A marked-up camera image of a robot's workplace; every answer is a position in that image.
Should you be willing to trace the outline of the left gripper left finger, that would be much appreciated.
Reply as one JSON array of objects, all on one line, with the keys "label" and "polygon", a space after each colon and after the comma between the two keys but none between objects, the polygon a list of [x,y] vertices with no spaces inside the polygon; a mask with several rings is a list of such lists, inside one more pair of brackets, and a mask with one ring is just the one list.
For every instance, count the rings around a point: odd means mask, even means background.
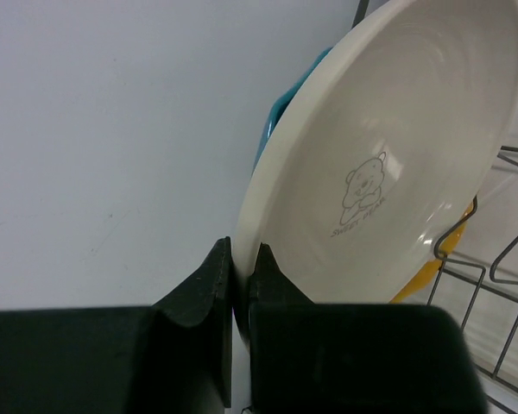
[{"label": "left gripper left finger", "polygon": [[231,241],[148,306],[0,311],[0,413],[222,413]]}]

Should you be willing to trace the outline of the yellow polka dot plate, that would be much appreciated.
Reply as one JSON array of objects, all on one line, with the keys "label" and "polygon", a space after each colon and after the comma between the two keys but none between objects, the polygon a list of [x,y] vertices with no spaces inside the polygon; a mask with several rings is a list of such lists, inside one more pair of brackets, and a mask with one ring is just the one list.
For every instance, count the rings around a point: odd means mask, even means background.
[{"label": "yellow polka dot plate", "polygon": [[435,255],[433,260],[428,261],[397,293],[390,301],[391,304],[401,303],[405,298],[412,296],[429,285],[443,264],[442,257],[446,257],[454,251],[462,238],[467,220],[476,212],[476,209],[477,197],[474,197],[474,200],[466,209],[459,222],[443,235],[443,241],[438,247],[439,253]]}]

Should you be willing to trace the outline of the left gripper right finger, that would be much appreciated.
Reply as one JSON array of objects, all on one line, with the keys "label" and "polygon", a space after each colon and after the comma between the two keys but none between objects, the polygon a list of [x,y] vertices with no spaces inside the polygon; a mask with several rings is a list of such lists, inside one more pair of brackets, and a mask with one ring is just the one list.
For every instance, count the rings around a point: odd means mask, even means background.
[{"label": "left gripper right finger", "polygon": [[444,310],[315,304],[262,245],[250,279],[256,413],[485,413],[463,334]]}]

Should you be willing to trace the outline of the teal polka dot plate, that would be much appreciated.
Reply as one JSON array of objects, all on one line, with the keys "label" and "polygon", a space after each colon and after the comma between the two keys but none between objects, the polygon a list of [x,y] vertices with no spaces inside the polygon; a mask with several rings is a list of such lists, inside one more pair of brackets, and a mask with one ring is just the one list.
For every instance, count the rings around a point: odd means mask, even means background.
[{"label": "teal polka dot plate", "polygon": [[262,137],[259,142],[258,149],[256,151],[256,159],[254,161],[253,169],[256,169],[256,165],[261,159],[262,152],[266,147],[270,136],[274,132],[276,125],[281,120],[282,115],[286,111],[288,105],[290,105],[291,101],[294,99],[294,96],[299,91],[301,86],[306,82],[310,74],[315,70],[318,64],[331,50],[332,49],[330,47],[324,50],[313,62],[311,67],[300,77],[300,79],[287,92],[285,92],[281,97],[279,97],[271,107],[271,110],[267,117],[267,121],[263,128]]}]

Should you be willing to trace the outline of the cream bear plate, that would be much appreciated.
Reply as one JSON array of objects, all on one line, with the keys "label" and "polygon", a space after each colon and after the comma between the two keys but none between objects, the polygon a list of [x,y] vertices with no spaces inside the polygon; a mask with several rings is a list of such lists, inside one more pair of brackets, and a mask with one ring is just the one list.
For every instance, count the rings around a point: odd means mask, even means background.
[{"label": "cream bear plate", "polygon": [[390,1],[288,105],[232,258],[240,335],[261,245],[310,300],[386,304],[466,211],[518,104],[518,1]]}]

